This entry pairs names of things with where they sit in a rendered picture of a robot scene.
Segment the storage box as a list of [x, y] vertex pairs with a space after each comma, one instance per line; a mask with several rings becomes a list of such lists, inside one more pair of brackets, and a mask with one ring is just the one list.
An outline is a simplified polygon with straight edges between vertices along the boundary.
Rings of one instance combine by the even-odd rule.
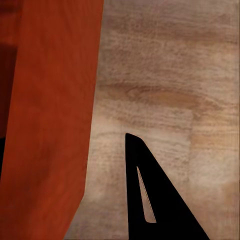
[[0, 240], [63, 240], [85, 193], [104, 0], [0, 0]]

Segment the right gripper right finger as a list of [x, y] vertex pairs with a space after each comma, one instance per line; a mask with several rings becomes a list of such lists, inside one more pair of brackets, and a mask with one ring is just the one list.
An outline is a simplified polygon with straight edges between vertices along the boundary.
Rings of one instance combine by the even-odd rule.
[[[125, 134], [129, 240], [210, 240], [145, 142]], [[137, 167], [156, 223], [145, 220]]]

